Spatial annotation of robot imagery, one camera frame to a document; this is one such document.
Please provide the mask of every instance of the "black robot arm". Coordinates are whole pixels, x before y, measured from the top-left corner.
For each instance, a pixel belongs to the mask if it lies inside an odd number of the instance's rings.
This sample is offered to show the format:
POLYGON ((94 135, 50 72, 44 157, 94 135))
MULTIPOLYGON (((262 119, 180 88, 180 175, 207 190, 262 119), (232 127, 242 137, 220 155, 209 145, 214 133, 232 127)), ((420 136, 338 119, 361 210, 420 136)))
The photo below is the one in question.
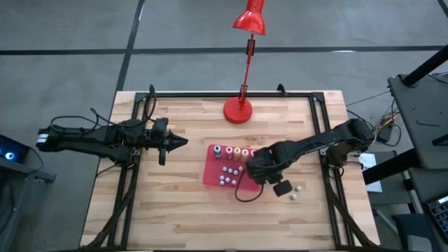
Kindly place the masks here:
POLYGON ((43 152, 63 150, 77 151, 109 158, 115 163, 132 164, 136 148, 157 148, 159 164, 165 165, 166 152, 186 145, 187 139, 167 130, 168 118, 155 120, 152 129, 145 129, 145 123, 131 119, 117 125, 101 126, 97 129, 83 129, 49 126, 38 131, 36 147, 43 152))
POLYGON ((329 167, 342 167, 347 161, 347 153, 366 151, 374 138, 372 130, 364 121, 350 119, 329 132, 300 141, 281 141, 257 150, 246 163, 247 174, 259 185, 266 182, 276 184, 274 191, 277 196, 282 196, 289 193, 292 186, 289 181, 281 181, 281 172, 300 156, 327 148, 325 163, 329 167))

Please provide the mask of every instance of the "wooden tabletop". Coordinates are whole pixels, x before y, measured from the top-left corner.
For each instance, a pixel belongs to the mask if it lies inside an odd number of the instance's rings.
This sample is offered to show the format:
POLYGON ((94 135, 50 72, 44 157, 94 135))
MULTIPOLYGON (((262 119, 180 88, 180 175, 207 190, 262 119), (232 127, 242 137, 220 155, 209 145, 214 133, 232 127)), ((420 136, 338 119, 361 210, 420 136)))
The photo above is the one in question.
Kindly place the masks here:
MULTIPOLYGON (((342 92, 323 92, 331 127, 345 122, 348 117, 342 92)), ((112 121, 130 118, 134 94, 116 95, 112 121)), ((169 128, 189 142, 168 154, 165 166, 158 164, 157 150, 143 151, 128 249, 333 249, 316 152, 302 156, 283 173, 293 187, 302 186, 295 201, 288 195, 276 197, 272 186, 267 185, 259 199, 241 203, 235 199, 233 190, 202 184, 210 144, 261 148, 276 141, 314 135, 309 100, 250 98, 253 116, 243 125, 224 119, 225 101, 225 98, 157 99, 153 117, 168 117, 169 128)), ((110 165, 111 161, 102 160, 99 171, 110 165)), ((119 174, 119 168, 114 168, 97 178, 81 245, 91 242, 111 216, 119 174)), ((360 167, 348 164, 342 180, 350 214, 366 235, 379 244, 360 167)), ((244 196, 250 197, 242 191, 241 197, 244 196)), ((345 240, 342 218, 338 217, 345 240)), ((120 225, 117 233, 121 238, 120 225)))

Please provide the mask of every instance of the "cable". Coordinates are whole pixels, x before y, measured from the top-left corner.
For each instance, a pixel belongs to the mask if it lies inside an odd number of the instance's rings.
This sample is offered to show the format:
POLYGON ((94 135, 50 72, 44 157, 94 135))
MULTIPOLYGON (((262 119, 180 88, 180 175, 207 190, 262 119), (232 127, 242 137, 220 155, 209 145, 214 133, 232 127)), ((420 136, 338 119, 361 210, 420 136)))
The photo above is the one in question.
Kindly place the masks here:
POLYGON ((15 208, 13 186, 11 185, 11 182, 9 181, 8 177, 6 177, 6 183, 9 185, 9 200, 11 202, 11 212, 9 213, 8 219, 6 219, 6 222, 3 224, 3 227, 1 227, 0 234, 5 230, 6 226, 8 225, 9 221, 11 220, 11 217, 13 216, 14 208, 15 208))
POLYGON ((107 167, 107 168, 105 168, 104 170, 98 172, 97 175, 95 176, 95 178, 97 178, 97 177, 98 177, 100 174, 102 174, 103 172, 108 171, 108 170, 110 170, 110 169, 116 167, 117 165, 118 165, 118 164, 114 164, 114 165, 112 165, 111 167, 107 167))
POLYGON ((244 169, 244 170, 241 172, 241 176, 239 177, 237 187, 235 188, 235 199, 237 199, 239 202, 243 202, 243 203, 252 202, 252 201, 258 199, 258 198, 262 195, 263 190, 265 189, 265 184, 262 184, 262 185, 261 185, 261 191, 258 193, 257 196, 253 197, 252 199, 240 199, 240 198, 238 198, 238 194, 237 194, 237 193, 238 193, 238 189, 239 189, 239 184, 241 183, 241 179, 243 178, 244 173, 246 172, 246 170, 247 170, 247 168, 244 169))
POLYGON ((385 92, 382 92, 381 94, 376 94, 376 95, 374 95, 374 96, 371 96, 371 97, 368 97, 368 98, 365 98, 365 99, 362 99, 362 100, 359 100, 359 101, 352 102, 352 103, 350 103, 350 104, 347 104, 346 106, 351 106, 351 105, 353 105, 353 104, 357 104, 357 103, 360 103, 360 102, 364 102, 364 101, 367 101, 367 100, 369 100, 369 99, 373 99, 373 98, 375 98, 375 97, 378 97, 378 96, 380 96, 380 95, 387 94, 388 92, 389 92, 389 91, 385 91, 385 92))
POLYGON ((80 119, 89 121, 89 122, 91 122, 91 123, 94 123, 93 127, 90 128, 88 131, 84 132, 84 134, 85 134, 85 133, 89 133, 89 132, 94 131, 95 128, 96 128, 98 125, 99 125, 99 126, 102 126, 102 125, 100 125, 100 124, 98 123, 98 121, 99 121, 98 116, 97 116, 97 121, 94 122, 93 120, 91 120, 91 119, 89 119, 89 118, 85 118, 85 117, 83 117, 83 116, 79 116, 79 115, 62 115, 62 116, 57 116, 57 117, 53 118, 53 119, 51 120, 51 122, 50 122, 50 127, 51 127, 53 130, 55 130, 56 132, 59 132, 59 133, 65 133, 65 129, 66 129, 66 127, 61 127, 61 126, 58 126, 58 125, 54 125, 54 122, 55 122, 56 120, 58 120, 58 119, 63 119, 63 118, 80 118, 80 119))
POLYGON ((155 103, 157 101, 157 96, 155 94, 155 90, 154 87, 152 85, 149 86, 149 93, 146 97, 146 101, 145 101, 145 106, 143 108, 143 114, 145 115, 145 119, 142 120, 141 122, 135 124, 135 125, 119 125, 117 123, 111 122, 110 120, 105 119, 104 116, 98 114, 98 112, 94 109, 94 108, 90 108, 91 112, 94 113, 98 118, 102 119, 104 122, 115 125, 115 126, 119 126, 119 127, 126 127, 126 128, 130 128, 130 127, 137 127, 143 124, 146 124, 149 120, 151 120, 152 122, 154 122, 154 120, 151 119, 151 116, 154 113, 154 109, 155 109, 155 103), (150 114, 148 115, 148 107, 149 107, 149 101, 151 99, 151 96, 153 96, 154 98, 154 102, 153 102, 153 107, 151 109, 150 114))
POLYGON ((436 77, 431 76, 431 75, 429 75, 429 74, 427 74, 427 76, 429 76, 429 77, 431 77, 431 78, 433 78, 433 79, 435 79, 435 80, 437 80, 437 81, 440 81, 441 83, 448 84, 448 82, 446 82, 446 81, 444 81, 444 80, 440 80, 439 78, 436 78, 436 77))
POLYGON ((354 116, 356 116, 357 118, 359 118, 359 119, 361 119, 361 120, 363 120, 364 122, 366 122, 368 125, 370 125, 371 127, 372 127, 372 131, 374 131, 375 130, 375 127, 373 127, 373 124, 372 123, 370 123, 368 120, 366 120, 366 119, 364 119, 364 118, 362 118, 362 117, 360 117, 359 115, 357 115, 357 114, 355 114, 354 112, 352 112, 352 111, 350 111, 350 110, 348 110, 347 109, 347 112, 349 112, 349 113, 351 113, 351 114, 353 114, 354 116))
POLYGON ((51 122, 50 122, 50 127, 53 130, 55 130, 56 132, 65 133, 65 130, 67 129, 66 127, 61 127, 61 126, 58 126, 58 125, 54 125, 54 122, 56 120, 63 119, 63 118, 79 118, 79 119, 83 119, 83 120, 89 121, 91 123, 94 123, 92 128, 90 128, 89 130, 83 132, 84 134, 94 131, 97 128, 97 126, 102 126, 102 125, 99 124, 99 119, 102 119, 103 121, 107 122, 108 124, 112 124, 112 125, 115 125, 115 126, 128 127, 128 128, 129 127, 136 127, 136 126, 140 126, 140 125, 146 124, 149 120, 152 121, 152 122, 155 122, 155 120, 151 119, 151 116, 154 113, 156 101, 157 101, 157 96, 155 94, 155 89, 154 89, 153 85, 149 85, 149 92, 146 95, 145 106, 143 108, 143 114, 145 115, 145 119, 142 120, 141 122, 135 124, 135 125, 119 125, 117 123, 111 122, 110 120, 105 119, 104 116, 98 114, 98 112, 94 108, 90 108, 90 111, 95 115, 95 119, 96 119, 95 121, 93 121, 93 120, 91 120, 89 118, 85 118, 83 116, 79 116, 79 115, 62 115, 62 116, 57 116, 57 117, 53 118, 51 120, 51 122), (151 109, 151 112, 148 115, 148 107, 149 107, 149 103, 150 103, 151 97, 154 98, 154 103, 153 103, 153 107, 151 109))
POLYGON ((400 141, 401 141, 401 127, 399 125, 397 125, 397 124, 392 125, 392 127, 397 127, 398 128, 398 140, 397 140, 397 142, 394 143, 394 144, 382 143, 382 142, 380 142, 380 143, 384 144, 385 146, 396 147, 400 143, 400 141))

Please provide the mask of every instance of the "red tray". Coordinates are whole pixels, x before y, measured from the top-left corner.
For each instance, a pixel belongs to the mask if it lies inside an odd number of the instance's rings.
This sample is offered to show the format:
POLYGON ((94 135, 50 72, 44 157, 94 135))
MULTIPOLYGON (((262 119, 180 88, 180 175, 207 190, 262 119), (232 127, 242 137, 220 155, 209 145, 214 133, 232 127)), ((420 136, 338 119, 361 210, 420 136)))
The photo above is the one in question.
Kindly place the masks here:
MULTIPOLYGON (((239 181, 239 178, 243 174, 243 178, 241 179, 241 183, 239 185, 239 189, 242 190, 251 190, 251 191, 260 191, 261 185, 257 185, 254 180, 250 179, 247 176, 247 173, 244 172, 246 170, 246 163, 241 162, 239 160, 228 160, 227 154, 225 153, 225 149, 228 146, 220 145, 221 147, 221 157, 216 158, 214 153, 214 147, 216 144, 211 144, 207 148, 207 159, 205 162, 205 170, 204 170, 204 178, 202 179, 202 182, 204 185, 207 186, 218 186, 221 188, 236 188, 236 185, 232 185, 232 181, 235 180, 237 183, 239 181), (238 167, 243 167, 243 172, 238 171, 238 175, 230 174, 227 171, 223 171, 223 167, 227 167, 228 169, 231 168, 232 170, 238 170, 238 167), (220 185, 220 176, 224 176, 224 178, 229 178, 230 182, 224 183, 224 185, 220 185)), ((241 148, 241 151, 244 149, 249 151, 249 158, 250 153, 253 149, 251 148, 241 148)))

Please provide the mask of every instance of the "small white cylinder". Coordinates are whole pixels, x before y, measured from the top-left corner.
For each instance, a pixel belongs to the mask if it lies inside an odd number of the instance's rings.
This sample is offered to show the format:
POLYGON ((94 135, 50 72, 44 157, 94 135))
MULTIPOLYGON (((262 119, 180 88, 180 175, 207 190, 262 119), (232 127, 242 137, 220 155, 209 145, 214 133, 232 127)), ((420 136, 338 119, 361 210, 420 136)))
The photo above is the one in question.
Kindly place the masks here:
POLYGON ((241 160, 241 162, 246 162, 248 158, 249 158, 249 151, 244 149, 241 152, 241 157, 239 159, 241 160))
POLYGON ((215 146, 213 148, 213 151, 215 153, 215 158, 220 158, 221 157, 221 147, 220 146, 215 146))
POLYGON ((233 160, 239 160, 239 156, 241 155, 241 149, 235 148, 233 150, 233 160))
POLYGON ((227 147, 225 149, 225 153, 227 154, 227 159, 231 160, 233 158, 233 149, 232 147, 227 147))

